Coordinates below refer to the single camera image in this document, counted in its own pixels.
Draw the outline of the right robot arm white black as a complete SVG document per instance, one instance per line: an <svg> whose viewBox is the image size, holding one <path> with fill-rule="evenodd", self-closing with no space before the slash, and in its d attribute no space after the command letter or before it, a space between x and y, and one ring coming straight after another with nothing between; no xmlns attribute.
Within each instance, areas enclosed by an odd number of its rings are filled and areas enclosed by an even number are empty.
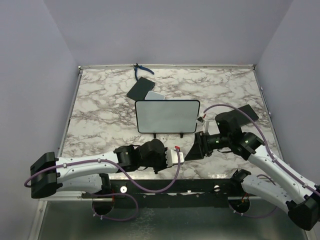
<svg viewBox="0 0 320 240"><path fill-rule="evenodd" d="M194 143L186 161L201 160L213 151L229 148L231 152L257 166L276 185L264 182L248 171L232 175L229 189L240 196L244 192L258 196L287 213L293 223L310 231L320 220L320 186L299 174L276 154L267 143L252 132L243 132L235 117L229 114L215 118L219 133L209 134L209 121L198 117L202 130L194 134Z"/></svg>

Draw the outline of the small whiteboard black frame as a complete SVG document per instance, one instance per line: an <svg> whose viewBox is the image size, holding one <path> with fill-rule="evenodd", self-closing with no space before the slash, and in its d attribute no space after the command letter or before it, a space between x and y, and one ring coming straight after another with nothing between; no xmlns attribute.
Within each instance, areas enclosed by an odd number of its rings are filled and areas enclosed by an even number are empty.
<svg viewBox="0 0 320 240"><path fill-rule="evenodd" d="M134 103L140 134L193 134L201 103L197 99L141 100Z"/></svg>

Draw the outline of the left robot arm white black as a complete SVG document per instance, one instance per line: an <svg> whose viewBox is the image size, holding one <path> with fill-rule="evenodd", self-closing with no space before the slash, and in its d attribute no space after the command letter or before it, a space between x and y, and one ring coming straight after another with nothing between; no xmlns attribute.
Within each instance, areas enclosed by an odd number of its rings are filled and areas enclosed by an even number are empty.
<svg viewBox="0 0 320 240"><path fill-rule="evenodd" d="M44 153L31 167L25 187L33 199L47 198L58 191L81 191L103 198L111 190L103 174L135 172L141 167L154 173L171 167L171 151L158 140L143 145L124 145L106 153L85 157L56 157Z"/></svg>

